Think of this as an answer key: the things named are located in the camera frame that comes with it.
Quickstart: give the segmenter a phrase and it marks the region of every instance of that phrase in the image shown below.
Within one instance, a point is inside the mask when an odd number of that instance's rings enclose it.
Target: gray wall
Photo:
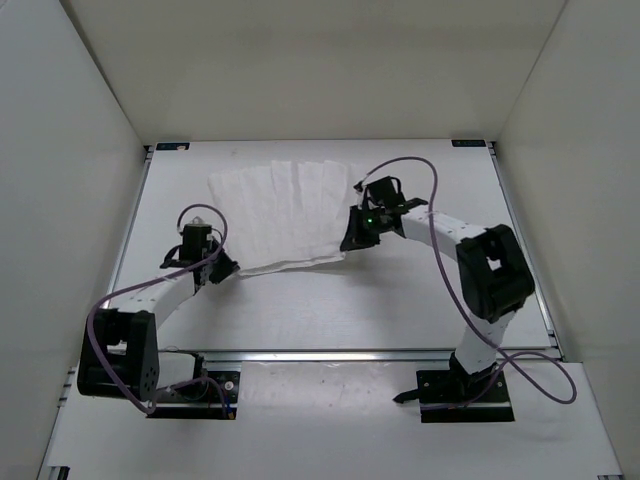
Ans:
[[[63,0],[144,142],[495,139],[564,0]]]
[[[499,138],[570,359],[640,477],[640,2],[570,1]]]
[[[0,478],[36,476],[143,158],[59,3],[0,6]]]

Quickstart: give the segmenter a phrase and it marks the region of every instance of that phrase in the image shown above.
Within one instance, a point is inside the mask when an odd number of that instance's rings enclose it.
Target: beige wall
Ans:
[[[106,287],[143,158],[59,3],[1,6],[3,480],[36,477],[85,315]]]
[[[572,0],[499,138],[560,339],[640,478],[640,2]]]
[[[564,0],[63,0],[142,140],[495,139]]]

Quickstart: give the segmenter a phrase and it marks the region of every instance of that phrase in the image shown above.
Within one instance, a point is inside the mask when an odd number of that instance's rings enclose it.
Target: cable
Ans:
[[[93,305],[93,307],[91,307],[91,310],[89,311],[89,315],[87,316],[87,336],[89,338],[89,343],[91,343],[91,347],[93,348],[93,351],[95,352],[96,357],[98,358],[98,361],[100,362],[100,365],[102,365],[102,368],[104,368],[104,371],[107,373],[107,375],[109,375],[109,378],[111,378],[111,381],[113,381],[113,383],[115,383],[115,385],[118,387],[118,390],[120,390],[120,392],[122,392],[122,394],[131,403],[133,403],[133,405],[138,410],[140,410],[142,413],[144,413],[146,415],[152,414],[156,409],[155,396],[154,396],[153,400],[151,400],[151,405],[150,406],[145,406],[140,400],[138,400],[135,397],[133,392],[131,392],[131,390],[129,390],[129,388],[125,385],[125,383],[122,381],[122,379],[115,372],[113,367],[109,364],[109,360],[107,360],[107,357],[106,357],[105,353],[102,351],[102,348],[100,348],[100,344],[98,343],[98,339],[96,338],[94,320],[95,320],[96,313],[100,309],[100,306],[103,305],[106,301],[109,301],[109,300],[111,300],[111,299],[113,299],[115,297],[118,297],[120,295],[124,295],[125,293],[133,292],[135,290],[140,290],[141,288],[151,287],[153,285],[157,285],[160,282],[164,282],[164,281],[167,281],[167,280],[172,280],[174,278],[181,277],[182,275],[185,275],[185,274],[187,274],[187,273],[189,273],[189,272],[191,272],[191,271],[193,271],[193,270],[195,270],[197,268],[200,268],[200,267],[206,265],[207,263],[210,263],[210,262],[214,261],[218,257],[218,255],[222,251],[222,247],[224,246],[224,244],[225,244],[225,242],[227,240],[227,233],[228,233],[227,219],[224,217],[224,215],[222,214],[222,212],[220,210],[218,210],[215,207],[212,207],[211,205],[207,205],[207,204],[204,204],[204,203],[194,203],[193,205],[189,205],[184,210],[182,210],[182,212],[180,212],[180,215],[178,216],[178,230],[180,229],[180,223],[182,221],[182,217],[184,217],[184,215],[189,210],[192,210],[194,208],[206,208],[208,210],[211,210],[211,211],[215,212],[220,217],[220,220],[222,220],[222,225],[223,225],[222,232],[223,233],[222,233],[222,238],[220,239],[220,244],[218,245],[218,248],[216,248],[215,251],[211,255],[209,255],[207,258],[204,258],[204,259],[200,260],[199,262],[194,263],[193,265],[191,265],[189,267],[186,267],[186,268],[183,268],[181,270],[178,270],[177,272],[170,273],[170,274],[168,274],[168,275],[166,275],[164,277],[158,277],[158,278],[154,278],[152,280],[147,280],[146,282],[138,283],[136,285],[132,285],[130,287],[123,288],[121,290],[116,290],[114,292],[111,292],[111,293],[105,295],[100,300],[98,300]],[[213,380],[210,377],[201,377],[201,378],[195,378],[193,380],[188,380],[186,382],[180,382],[180,383],[177,383],[175,385],[171,385],[169,388],[181,388],[181,387],[186,387],[187,385],[193,385],[195,383],[201,383],[201,382],[210,383],[216,388],[216,390],[218,391],[218,394],[220,395],[220,401],[221,401],[221,404],[222,404],[223,414],[226,415],[226,405],[224,404],[224,394],[222,393],[222,388],[220,388],[220,385],[218,385],[218,382],[216,382],[215,380]]]
[[[546,355],[546,354],[544,354],[542,352],[533,352],[533,351],[532,352],[522,351],[522,352],[517,352],[517,353],[513,353],[513,354],[508,354],[505,349],[503,349],[499,345],[496,345],[491,340],[489,340],[487,337],[485,337],[482,334],[482,332],[480,332],[480,330],[478,330],[478,328],[473,324],[473,322],[469,318],[469,315],[467,314],[466,309],[462,305],[462,302],[460,301],[460,299],[456,295],[456,292],[453,289],[453,286],[451,285],[451,281],[449,280],[449,275],[447,274],[447,271],[445,270],[444,264],[442,262],[442,254],[440,253],[440,248],[438,247],[438,238],[436,236],[436,229],[435,229],[435,225],[434,225],[434,221],[433,221],[433,213],[434,213],[433,208],[434,208],[436,193],[438,191],[438,171],[436,170],[435,165],[432,162],[430,162],[429,160],[427,160],[426,158],[422,158],[422,157],[408,156],[408,157],[394,158],[394,159],[391,159],[391,160],[387,160],[386,162],[382,162],[380,165],[378,165],[373,170],[368,172],[366,174],[366,176],[362,179],[360,184],[362,184],[364,181],[366,181],[366,179],[369,178],[369,176],[371,176],[373,173],[377,172],[381,168],[383,168],[383,167],[385,167],[385,166],[387,166],[389,164],[396,163],[396,162],[401,162],[401,161],[405,161],[405,160],[415,160],[415,161],[418,161],[418,162],[422,162],[422,163],[426,164],[431,169],[431,172],[433,173],[433,188],[431,189],[431,195],[429,196],[429,206],[428,206],[428,212],[429,212],[429,234],[431,236],[431,244],[432,244],[432,248],[433,248],[433,253],[434,253],[435,258],[436,258],[436,263],[438,264],[438,270],[440,271],[440,275],[442,276],[442,280],[444,281],[445,287],[447,288],[447,291],[449,292],[449,296],[453,300],[453,303],[455,304],[456,308],[458,309],[458,312],[460,312],[460,315],[462,315],[462,318],[466,322],[467,326],[471,329],[471,331],[473,333],[475,333],[476,336],[480,340],[482,340],[485,344],[487,344],[488,346],[490,346],[491,348],[496,350],[498,353],[500,353],[500,355],[502,355],[504,357],[504,362],[501,363],[498,366],[498,368],[493,372],[493,374],[491,376],[491,379],[489,380],[489,383],[487,383],[487,385],[482,390],[482,392],[480,392],[480,394],[478,394],[476,397],[472,398],[471,400],[469,400],[467,402],[463,402],[463,403],[447,404],[447,405],[433,405],[433,406],[430,406],[430,407],[426,406],[426,407],[422,407],[422,408],[424,410],[441,410],[441,409],[447,409],[447,408],[466,407],[466,406],[470,405],[471,403],[475,402],[476,400],[481,398],[485,393],[487,393],[489,391],[489,389],[493,386],[493,384],[498,379],[498,375],[507,366],[507,364],[510,364],[513,368],[515,368],[516,371],[518,373],[520,373],[520,375],[522,375],[525,379],[527,379],[527,381],[529,381],[529,383],[531,385],[533,385],[540,393],[542,393],[547,398],[553,400],[554,402],[557,402],[557,403],[560,403],[560,404],[563,404],[563,405],[569,405],[569,404],[575,402],[575,400],[576,400],[576,398],[578,396],[578,389],[576,387],[576,383],[573,380],[573,378],[571,378],[571,375],[569,374],[569,372],[567,372],[567,370],[564,368],[564,366],[562,366],[562,364],[560,362],[558,362],[555,358],[552,358],[549,355]],[[553,394],[549,393],[547,390],[545,390],[544,387],[542,387],[527,372],[525,372],[522,369],[522,367],[520,367],[520,365],[518,365],[515,362],[516,358],[522,357],[522,356],[525,356],[525,355],[529,355],[529,356],[533,356],[533,357],[540,357],[540,358],[542,358],[544,360],[549,361],[553,365],[555,365],[564,374],[564,376],[569,381],[569,384],[571,386],[571,392],[572,392],[571,393],[571,397],[568,400],[556,397],[555,395],[553,395]]]

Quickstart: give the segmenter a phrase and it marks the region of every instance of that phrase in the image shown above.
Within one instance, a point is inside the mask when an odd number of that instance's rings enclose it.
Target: white cloth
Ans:
[[[350,167],[331,161],[273,161],[210,175],[213,204],[229,224],[225,250],[239,274],[342,260],[354,178]]]

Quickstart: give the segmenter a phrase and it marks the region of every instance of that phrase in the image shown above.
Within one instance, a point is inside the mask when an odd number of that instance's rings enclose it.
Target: white towel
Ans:
[[[213,203],[229,224],[225,250],[239,274],[342,260],[355,178],[352,168],[331,161],[273,161],[210,175]]]

